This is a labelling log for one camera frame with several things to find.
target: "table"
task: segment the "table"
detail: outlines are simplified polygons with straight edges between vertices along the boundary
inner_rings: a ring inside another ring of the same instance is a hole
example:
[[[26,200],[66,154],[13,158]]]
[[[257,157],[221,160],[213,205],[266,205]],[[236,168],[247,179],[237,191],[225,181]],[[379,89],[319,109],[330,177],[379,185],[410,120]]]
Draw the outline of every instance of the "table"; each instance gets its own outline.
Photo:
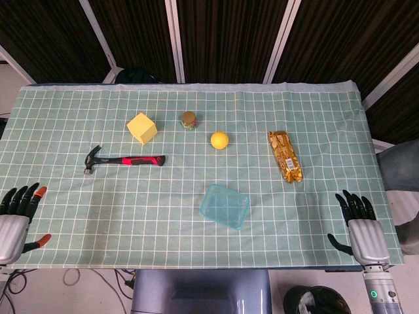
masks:
[[[198,127],[185,131],[184,111]],[[126,123],[138,113],[158,134],[142,146]],[[229,134],[225,150],[210,136]],[[304,180],[289,184],[267,131],[286,130]],[[167,156],[162,167],[96,166],[97,156]],[[48,186],[28,241],[44,249],[15,268],[280,268],[351,266],[326,234],[349,243],[335,193],[368,197],[383,225],[392,264],[403,262],[356,85],[183,84],[28,86],[0,141],[1,193]],[[211,184],[247,194],[240,231],[199,215]]]

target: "metal frame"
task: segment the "metal frame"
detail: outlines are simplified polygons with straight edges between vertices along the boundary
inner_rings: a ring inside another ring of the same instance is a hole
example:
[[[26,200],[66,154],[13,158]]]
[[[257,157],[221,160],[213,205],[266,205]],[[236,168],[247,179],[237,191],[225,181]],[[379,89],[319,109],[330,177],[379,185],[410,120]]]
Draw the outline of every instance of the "metal frame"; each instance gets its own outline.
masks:
[[[395,68],[362,101],[365,110],[371,108],[390,88],[419,62],[419,44],[417,44]]]
[[[288,0],[285,12],[282,17],[280,30],[276,37],[274,49],[268,63],[268,68],[264,75],[263,84],[271,84],[274,79],[274,75],[278,64],[280,62],[282,52],[285,48],[285,44],[288,40],[289,32],[294,24],[295,16],[300,7],[301,0]]]
[[[35,80],[16,62],[15,59],[0,45],[0,57],[2,57],[10,66],[29,84],[36,84]]]
[[[375,152],[382,152],[383,150],[386,150],[387,148],[393,147],[394,144],[390,144],[387,142],[379,141],[378,139],[373,139],[373,145]]]
[[[183,68],[182,42],[179,28],[179,18],[177,16],[176,0],[165,0],[166,14],[172,42],[173,61],[175,63],[176,79],[178,83],[185,83],[185,70]]]
[[[86,14],[86,17],[88,18],[88,20],[90,22],[90,25],[93,28],[94,33],[96,34],[96,37],[98,38],[98,41],[99,41],[99,43],[100,43],[100,45],[103,49],[103,52],[106,55],[107,61],[109,62],[109,65],[111,66],[111,70],[115,73],[115,75],[117,75],[120,70],[118,70],[115,58],[112,55],[111,49],[109,48],[109,45],[107,44],[105,36],[102,33],[102,30],[99,26],[98,20],[96,19],[95,15],[94,15],[94,12],[92,10],[92,7],[90,6],[89,1],[88,0],[79,0],[79,2],[81,4],[81,7],[83,8],[84,13]]]
[[[115,79],[119,72],[121,72],[123,68],[117,67],[117,70],[111,69],[108,74],[106,75],[105,79],[103,80],[102,84],[113,84],[115,83]]]

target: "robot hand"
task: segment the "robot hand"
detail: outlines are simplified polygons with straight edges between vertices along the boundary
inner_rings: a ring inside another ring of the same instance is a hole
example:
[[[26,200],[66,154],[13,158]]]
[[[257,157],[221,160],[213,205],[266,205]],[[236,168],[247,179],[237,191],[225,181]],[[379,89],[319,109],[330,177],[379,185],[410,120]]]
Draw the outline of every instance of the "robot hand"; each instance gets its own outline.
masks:
[[[343,190],[346,201],[336,194],[346,225],[351,246],[339,243],[327,234],[332,245],[341,252],[353,255],[364,268],[363,278],[374,314],[403,314],[393,277],[386,271],[390,254],[381,223],[377,221],[370,201]]]
[[[51,238],[46,234],[36,242],[25,244],[29,225],[46,192],[43,186],[33,194],[38,186],[39,183],[30,188],[24,186],[17,192],[13,188],[0,203],[0,266],[14,263],[22,253],[42,247]]]
[[[336,194],[346,225],[349,228],[351,246],[340,244],[332,234],[327,234],[331,244],[339,251],[353,255],[365,266],[379,265],[386,269],[390,265],[386,239],[377,221],[370,201],[362,197],[362,201],[355,194],[343,190],[346,201]]]

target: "floor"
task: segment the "floor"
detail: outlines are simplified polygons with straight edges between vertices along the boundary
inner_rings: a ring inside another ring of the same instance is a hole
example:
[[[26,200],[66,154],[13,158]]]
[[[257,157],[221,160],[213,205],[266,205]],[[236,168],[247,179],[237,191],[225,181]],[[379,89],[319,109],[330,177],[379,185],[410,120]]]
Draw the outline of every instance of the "floor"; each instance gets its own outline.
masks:
[[[0,113],[10,112],[13,102],[24,79],[17,75],[9,65],[0,65]],[[417,286],[419,283],[419,255],[406,256],[405,265],[391,269],[400,295],[405,314],[416,313]],[[115,274],[112,270],[98,270],[110,284],[118,290]],[[81,270],[80,281],[72,287],[63,284],[64,270],[37,270],[27,275],[26,289],[12,300],[16,313],[124,313],[115,293],[93,271]],[[74,270],[67,274],[67,282],[76,278]],[[324,285],[338,291],[352,310],[352,313],[370,313],[367,293],[362,274],[325,273],[321,270],[271,270],[270,286],[274,314],[283,313],[283,296],[295,285]],[[127,313],[131,301],[120,295]],[[1,314],[11,314],[7,302],[0,304]]]

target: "clear plastic container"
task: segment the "clear plastic container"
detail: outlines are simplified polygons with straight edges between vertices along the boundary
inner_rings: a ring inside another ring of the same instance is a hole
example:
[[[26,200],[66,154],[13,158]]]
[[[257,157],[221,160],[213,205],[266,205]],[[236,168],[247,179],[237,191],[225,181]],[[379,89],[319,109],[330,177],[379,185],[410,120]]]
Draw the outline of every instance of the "clear plastic container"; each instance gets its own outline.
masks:
[[[210,185],[199,213],[219,224],[239,230],[250,208],[249,198],[224,186]]]

